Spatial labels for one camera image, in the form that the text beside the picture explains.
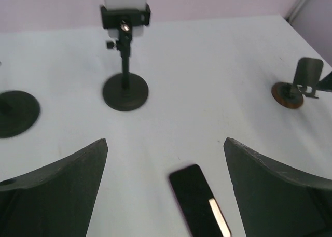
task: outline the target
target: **white table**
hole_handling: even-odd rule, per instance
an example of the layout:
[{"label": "white table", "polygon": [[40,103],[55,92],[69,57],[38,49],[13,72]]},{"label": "white table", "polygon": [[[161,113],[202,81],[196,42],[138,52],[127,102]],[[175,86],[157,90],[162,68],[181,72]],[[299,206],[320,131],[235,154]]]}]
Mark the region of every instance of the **white table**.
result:
[{"label": "white table", "polygon": [[[297,61],[320,56],[280,17],[152,23],[135,39],[131,71],[149,84],[144,107],[122,113],[101,96],[120,72],[100,28],[0,34],[0,87],[39,100],[36,125],[0,140],[0,180],[106,138],[109,152],[88,237],[189,236],[167,175],[201,166],[233,237],[245,236],[223,143],[332,179],[332,94],[280,106],[270,89]],[[325,63],[322,76],[331,71]]]}]

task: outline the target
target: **black rectangular object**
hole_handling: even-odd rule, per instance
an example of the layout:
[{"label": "black rectangular object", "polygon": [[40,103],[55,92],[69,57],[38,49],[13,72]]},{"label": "black rectangular object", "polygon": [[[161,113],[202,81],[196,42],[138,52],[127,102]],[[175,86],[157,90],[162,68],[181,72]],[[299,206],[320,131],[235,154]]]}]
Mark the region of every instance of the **black rectangular object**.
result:
[{"label": "black rectangular object", "polygon": [[224,237],[213,213],[212,191],[201,168],[191,165],[169,176],[174,194],[193,237]]}]

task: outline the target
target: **black round base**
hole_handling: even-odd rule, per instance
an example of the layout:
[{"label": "black round base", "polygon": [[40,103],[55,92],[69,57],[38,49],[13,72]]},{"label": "black round base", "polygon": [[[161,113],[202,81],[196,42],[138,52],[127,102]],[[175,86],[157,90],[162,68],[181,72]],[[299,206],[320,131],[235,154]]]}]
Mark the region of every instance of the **black round base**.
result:
[{"label": "black round base", "polygon": [[122,74],[112,76],[104,85],[103,96],[106,104],[117,111],[133,111],[147,100],[149,87],[145,80],[130,74],[130,89],[122,88]]},{"label": "black round base", "polygon": [[14,137],[29,129],[38,119],[36,98],[22,91],[0,94],[0,138]]},{"label": "black round base", "polygon": [[302,94],[291,94],[292,85],[278,82],[273,85],[271,93],[274,99],[282,106],[289,109],[298,109],[303,104]]}]

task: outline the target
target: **white strip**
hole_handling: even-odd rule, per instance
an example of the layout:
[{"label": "white strip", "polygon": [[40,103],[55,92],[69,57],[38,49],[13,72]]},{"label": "white strip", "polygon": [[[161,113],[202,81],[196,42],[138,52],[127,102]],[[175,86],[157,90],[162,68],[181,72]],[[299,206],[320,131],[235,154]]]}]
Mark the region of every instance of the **white strip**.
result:
[{"label": "white strip", "polygon": [[229,231],[229,228],[226,224],[226,221],[219,209],[219,206],[216,202],[216,200],[214,198],[212,199],[209,199],[209,203],[210,203],[210,206],[211,206],[211,209],[212,209],[212,212],[214,214],[214,217],[216,218],[217,220],[217,223],[220,227],[220,230],[222,231],[222,234],[224,237],[231,237],[231,234],[230,234],[230,231]]}]

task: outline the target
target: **brown round base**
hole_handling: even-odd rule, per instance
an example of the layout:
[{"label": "brown round base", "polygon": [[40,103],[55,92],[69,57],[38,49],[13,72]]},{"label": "brown round base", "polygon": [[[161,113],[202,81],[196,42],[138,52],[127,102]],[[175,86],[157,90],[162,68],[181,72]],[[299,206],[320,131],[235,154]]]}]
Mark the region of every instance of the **brown round base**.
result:
[{"label": "brown round base", "polygon": [[289,109],[298,109],[303,105],[302,94],[290,94],[292,85],[285,82],[278,82],[273,85],[271,93],[273,98],[282,106]]}]

